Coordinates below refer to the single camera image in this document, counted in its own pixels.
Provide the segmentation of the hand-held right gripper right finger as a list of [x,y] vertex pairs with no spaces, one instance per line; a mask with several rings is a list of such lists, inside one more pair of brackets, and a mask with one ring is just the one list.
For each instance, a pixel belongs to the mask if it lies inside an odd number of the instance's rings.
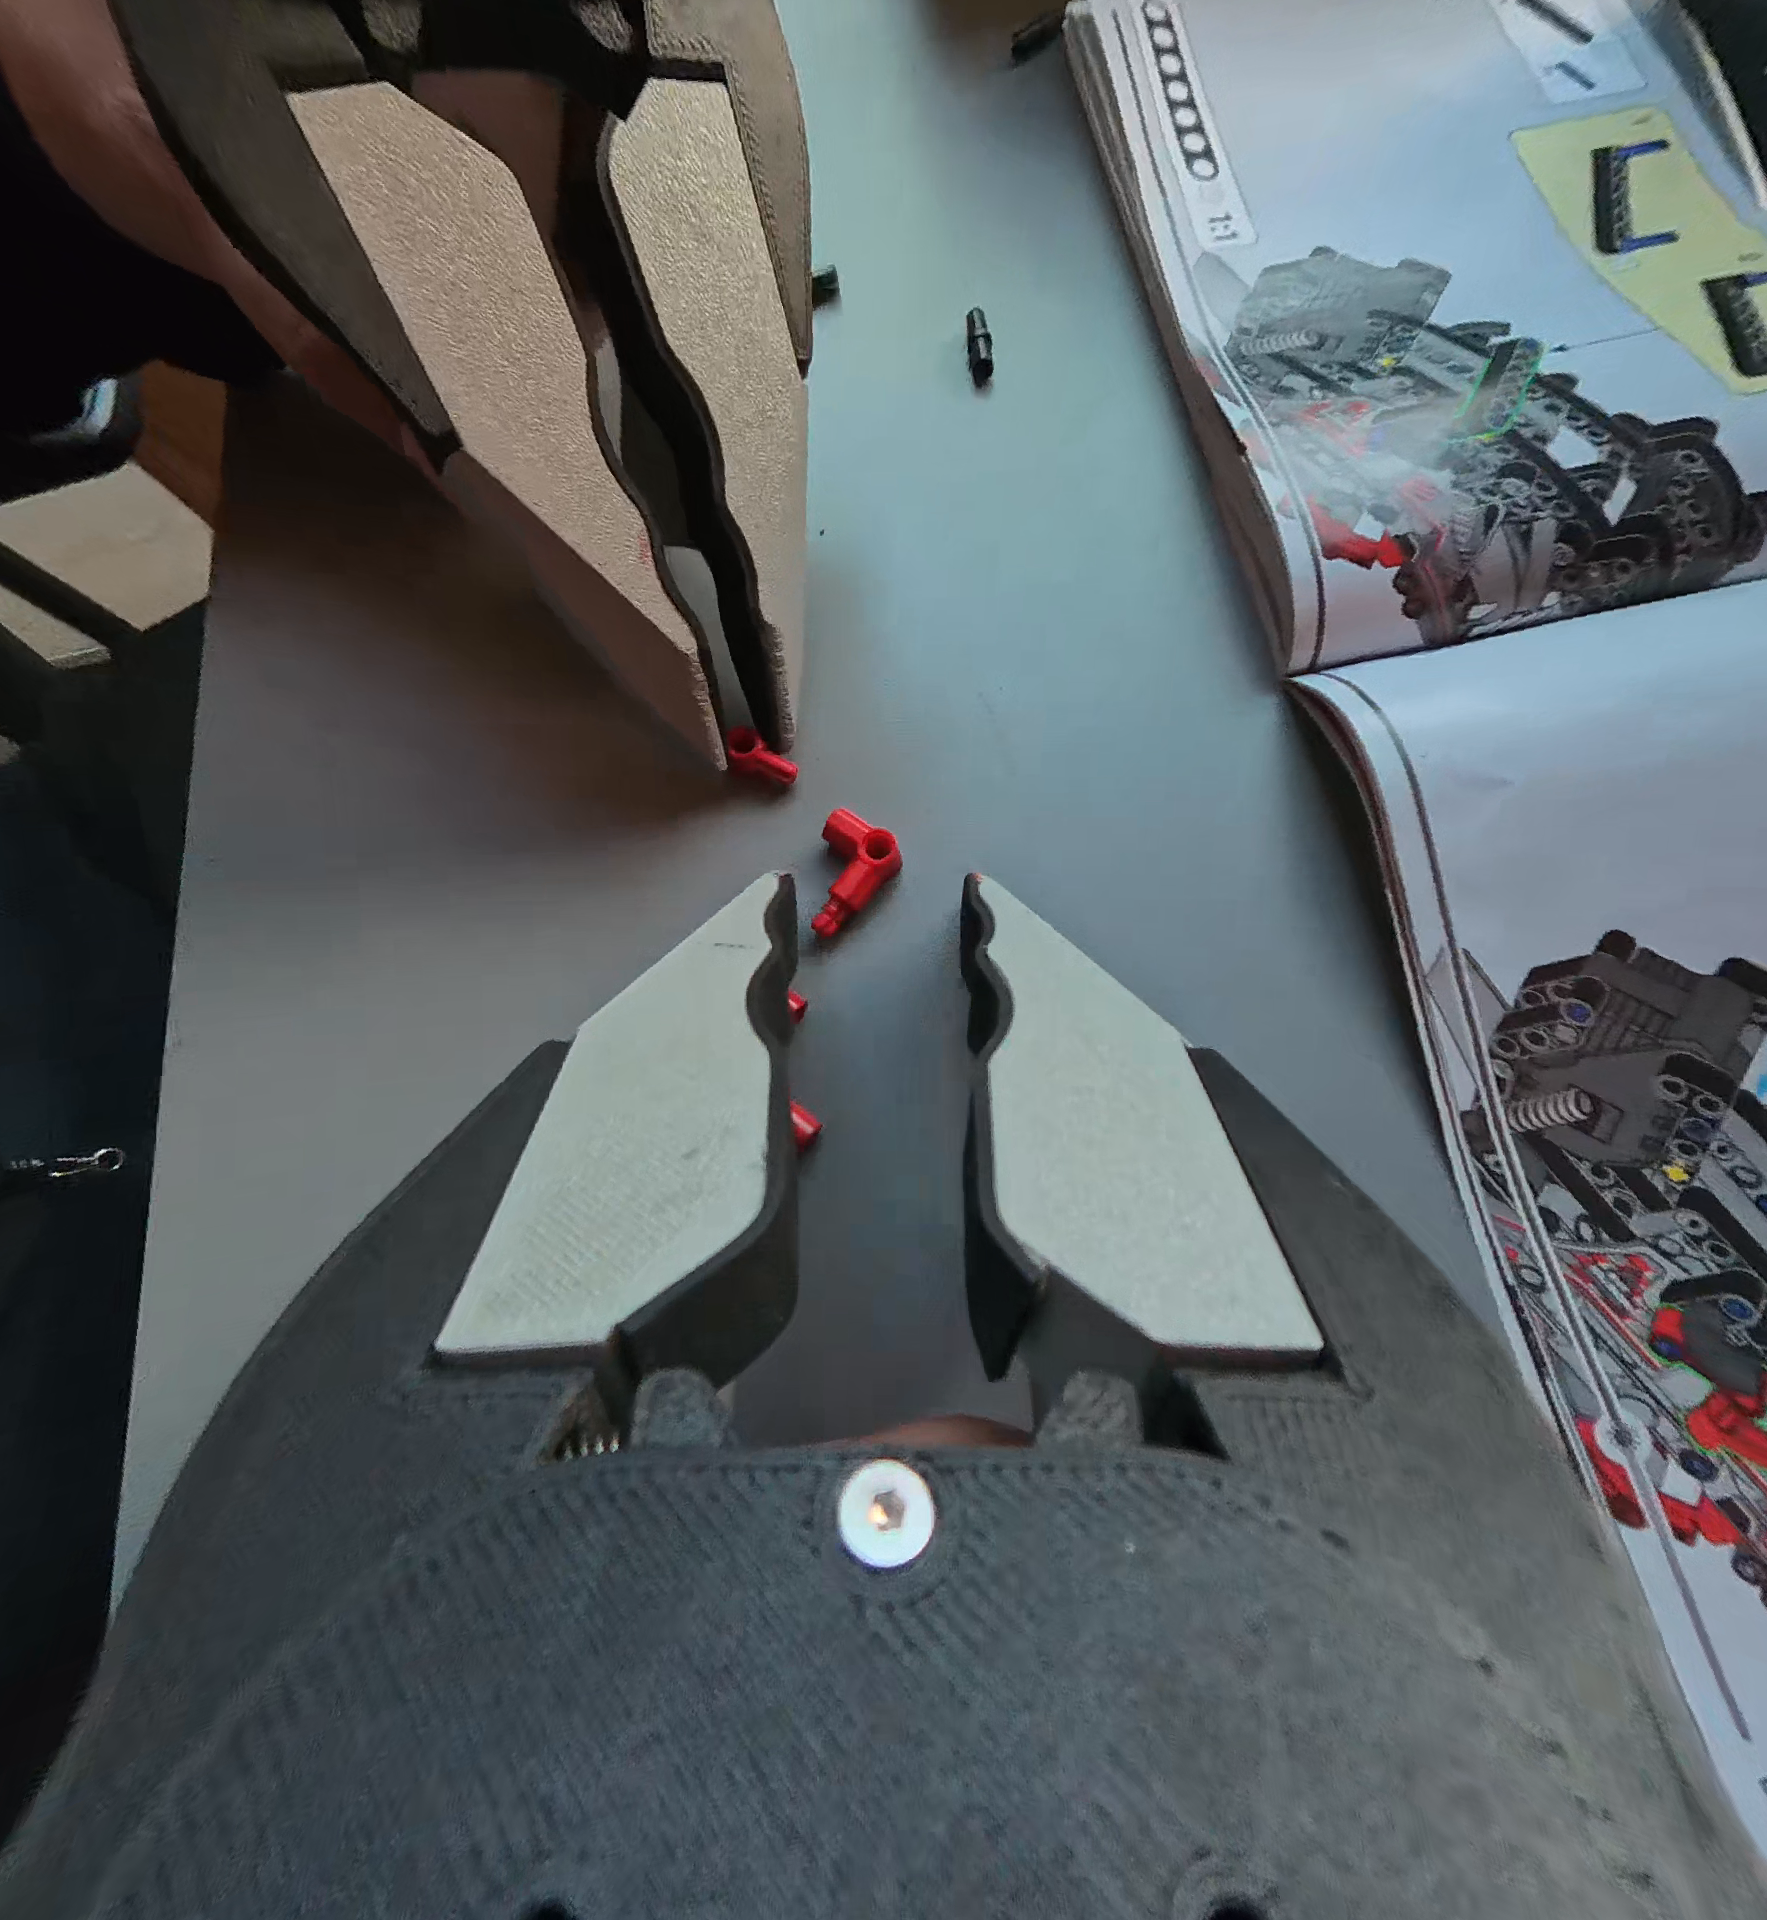
[[1076,1381],[1184,1420],[1184,1376],[1316,1370],[1328,1335],[1180,1029],[988,874],[960,899],[966,1297],[1038,1420]]

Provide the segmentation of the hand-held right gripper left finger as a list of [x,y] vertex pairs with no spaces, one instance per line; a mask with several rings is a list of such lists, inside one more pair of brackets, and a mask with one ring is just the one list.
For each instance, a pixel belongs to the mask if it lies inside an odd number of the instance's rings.
[[800,1295],[790,989],[798,897],[770,872],[610,998],[560,1069],[436,1334],[440,1364],[658,1374],[728,1390]]

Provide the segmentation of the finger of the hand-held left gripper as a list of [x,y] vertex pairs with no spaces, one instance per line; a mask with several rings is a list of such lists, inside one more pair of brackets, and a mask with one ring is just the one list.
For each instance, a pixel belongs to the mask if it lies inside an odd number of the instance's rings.
[[700,625],[610,461],[590,355],[520,181],[386,81],[290,106],[456,429],[444,492],[518,550],[610,677],[724,772]]
[[654,78],[600,153],[646,364],[678,395],[666,436],[696,463],[686,503],[752,723],[798,738],[806,602],[806,377],[722,79]]

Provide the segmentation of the red lego short connector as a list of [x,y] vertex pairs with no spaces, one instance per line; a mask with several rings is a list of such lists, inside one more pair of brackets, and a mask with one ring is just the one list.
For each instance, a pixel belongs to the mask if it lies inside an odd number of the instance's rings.
[[842,862],[826,899],[826,910],[836,917],[862,912],[902,869],[896,833],[864,819],[848,806],[832,810],[826,818],[822,842]]

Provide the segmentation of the person's left forearm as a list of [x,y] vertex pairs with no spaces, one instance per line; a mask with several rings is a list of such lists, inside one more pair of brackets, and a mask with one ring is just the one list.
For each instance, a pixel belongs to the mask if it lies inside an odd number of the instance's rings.
[[154,359],[224,381],[280,366],[222,290],[81,200],[0,72],[0,438],[67,428],[91,386]]

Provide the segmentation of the lego instruction booklet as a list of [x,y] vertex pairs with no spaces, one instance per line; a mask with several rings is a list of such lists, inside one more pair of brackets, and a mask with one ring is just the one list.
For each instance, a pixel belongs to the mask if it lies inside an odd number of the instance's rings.
[[1500,1315],[1767,1862],[1767,187],[1682,4],[1070,4]]

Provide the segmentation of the person's left hand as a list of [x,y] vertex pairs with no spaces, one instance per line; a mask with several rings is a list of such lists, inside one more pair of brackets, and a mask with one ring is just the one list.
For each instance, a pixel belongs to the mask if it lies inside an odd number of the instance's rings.
[[434,465],[376,384],[310,324],[202,206],[137,81],[107,2],[0,2],[0,74],[85,204],[152,255],[222,290],[324,401],[424,475]]

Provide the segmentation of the black office chair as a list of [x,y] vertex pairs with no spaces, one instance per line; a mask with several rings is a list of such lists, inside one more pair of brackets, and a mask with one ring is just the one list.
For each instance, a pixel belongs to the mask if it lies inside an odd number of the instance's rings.
[[200,628],[216,536],[143,459],[133,373],[0,415],[0,756],[135,691]]

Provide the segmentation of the person's dark navy clothing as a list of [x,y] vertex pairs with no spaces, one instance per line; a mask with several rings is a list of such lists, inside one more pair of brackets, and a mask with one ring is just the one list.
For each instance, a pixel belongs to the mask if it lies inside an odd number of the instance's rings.
[[174,927],[0,764],[0,1848],[97,1667],[129,1448]]

